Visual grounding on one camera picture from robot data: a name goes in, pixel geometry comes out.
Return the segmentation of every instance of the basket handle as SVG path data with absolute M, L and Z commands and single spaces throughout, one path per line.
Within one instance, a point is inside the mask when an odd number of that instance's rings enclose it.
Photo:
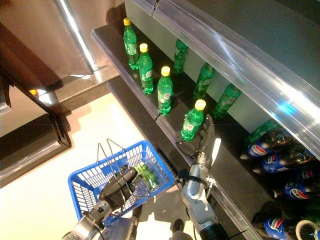
M 123 147 L 120 146 L 119 144 L 115 143 L 115 142 L 112 141 L 110 138 L 107 138 L 107 139 L 106 139 L 106 142 L 108 143 L 108 146 L 109 146 L 109 149 L 110 149 L 110 151 L 111 151 L 111 155 L 112 155 L 112 156 L 114 155 L 114 153 L 112 152 L 112 148 L 111 148 L 110 142 L 113 143 L 114 145 L 117 145 L 119 148 L 122 149 L 122 151 L 124 151 L 124 152 L 126 151 L 125 148 L 123 148 Z
M 106 159 L 109 159 L 108 156 L 106 155 L 105 150 L 104 150 L 104 148 L 102 147 L 101 143 L 98 142 L 98 150 L 96 151 L 96 152 L 97 152 L 97 154 L 96 154 L 96 164 L 99 164 L 99 149 L 102 150 L 105 158 L 106 158 Z

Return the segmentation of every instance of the floor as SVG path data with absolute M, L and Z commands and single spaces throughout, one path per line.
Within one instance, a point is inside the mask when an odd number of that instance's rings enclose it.
M 0 239 L 61 239 L 77 223 L 68 176 L 97 160 L 98 143 L 110 154 L 106 138 L 124 147 L 144 139 L 111 93 L 72 111 L 67 119 L 72 148 L 0 189 Z M 187 220 L 174 187 L 144 204 L 136 239 L 168 240 L 177 218 Z M 185 232 L 193 236 L 190 221 Z

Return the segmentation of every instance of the wall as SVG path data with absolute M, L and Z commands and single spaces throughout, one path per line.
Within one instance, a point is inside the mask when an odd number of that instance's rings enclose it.
M 9 96 L 11 111 L 1 116 L 0 137 L 47 113 L 17 87 L 10 86 Z
M 177 37 L 151 16 L 147 15 L 131 0 L 125 0 L 125 9 L 131 21 L 173 60 Z M 184 64 L 184 71 L 196 82 L 204 63 L 205 61 L 200 56 L 189 49 Z M 207 93 L 217 102 L 228 84 L 229 81 L 216 72 Z M 250 133 L 270 118 L 244 94 L 237 99 L 228 113 Z

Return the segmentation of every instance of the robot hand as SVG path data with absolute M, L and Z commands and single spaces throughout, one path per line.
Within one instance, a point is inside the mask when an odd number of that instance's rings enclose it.
M 198 139 L 192 143 L 181 143 L 180 149 L 187 149 L 187 154 L 194 157 L 189 176 L 181 191 L 181 198 L 187 207 L 189 217 L 200 234 L 202 240 L 228 240 L 228 235 L 218 222 L 217 217 L 208 203 L 205 188 L 206 178 L 213 162 L 212 152 L 215 145 L 215 126 L 210 115 L 206 115 Z
M 101 191 L 98 202 L 90 212 L 84 212 L 83 217 L 73 230 L 67 233 L 62 240 L 91 240 L 98 232 L 104 229 L 103 222 L 108 215 L 122 207 L 134 192 L 131 182 L 137 176 L 132 167 L 126 173 L 116 173 Z

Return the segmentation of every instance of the soda bottle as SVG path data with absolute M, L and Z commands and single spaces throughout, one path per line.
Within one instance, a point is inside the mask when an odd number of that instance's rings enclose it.
M 212 112 L 215 118 L 223 118 L 229 108 L 234 104 L 237 98 L 241 95 L 241 91 L 230 83 L 224 90 L 218 103 Z
M 129 59 L 129 66 L 135 70 L 139 68 L 138 65 L 138 51 L 137 51 L 137 37 L 134 30 L 131 27 L 131 21 L 129 18 L 123 19 L 124 34 L 123 41 L 126 54 Z
M 298 171 L 295 175 L 295 179 L 298 181 L 303 181 L 305 179 L 311 179 L 320 174 L 319 168 L 317 167 L 306 167 Z
M 296 235 L 298 222 L 295 219 L 271 217 L 264 221 L 254 222 L 252 225 L 262 237 L 280 240 L 298 240 Z M 310 233 L 310 229 L 306 227 L 300 231 L 303 240 L 314 239 L 313 236 L 310 236 Z
M 314 231 L 314 239 L 320 240 L 320 228 Z
M 152 76 L 152 60 L 148 53 L 148 45 L 146 43 L 140 44 L 140 59 L 139 59 L 139 73 L 141 79 L 141 86 L 143 92 L 147 95 L 154 90 L 153 76 Z
M 174 74 L 181 74 L 184 71 L 184 64 L 188 53 L 188 46 L 180 39 L 175 42 L 175 53 L 172 72 Z
M 173 95 L 173 84 L 170 78 L 170 67 L 161 68 L 161 78 L 157 86 L 158 90 L 158 111 L 166 115 L 171 110 L 171 98 Z
M 264 124 L 262 124 L 260 127 L 258 127 L 256 130 L 254 130 L 254 132 L 247 137 L 245 142 L 248 144 L 253 144 L 265 133 L 269 132 L 272 129 L 279 128 L 281 128 L 281 125 L 271 118 L 267 120 Z
M 149 190 L 152 190 L 159 185 L 156 176 L 151 170 L 149 170 L 149 168 L 144 162 L 140 162 L 140 164 L 137 165 L 135 169 L 139 174 L 141 174 L 142 179 L 144 180 Z
M 190 110 L 185 116 L 183 127 L 181 130 L 181 136 L 186 141 L 191 141 L 194 139 L 195 134 L 199 126 L 204 121 L 204 113 L 206 102 L 202 99 L 199 99 L 195 102 L 194 108 Z
M 252 171 L 259 175 L 277 173 L 302 167 L 314 159 L 315 157 L 304 146 L 296 145 L 284 154 L 272 154 L 266 157 Z
M 206 95 L 206 91 L 210 85 L 211 79 L 215 75 L 215 72 L 216 70 L 207 62 L 202 66 L 193 91 L 194 98 L 201 99 Z
M 292 200 L 320 199 L 320 176 L 303 181 L 289 181 L 279 189 L 274 189 L 274 198 L 287 197 Z
M 273 154 L 292 143 L 294 143 L 294 137 L 288 131 L 283 128 L 274 129 L 265 133 L 254 144 L 250 144 L 240 158 L 250 160 L 266 154 Z

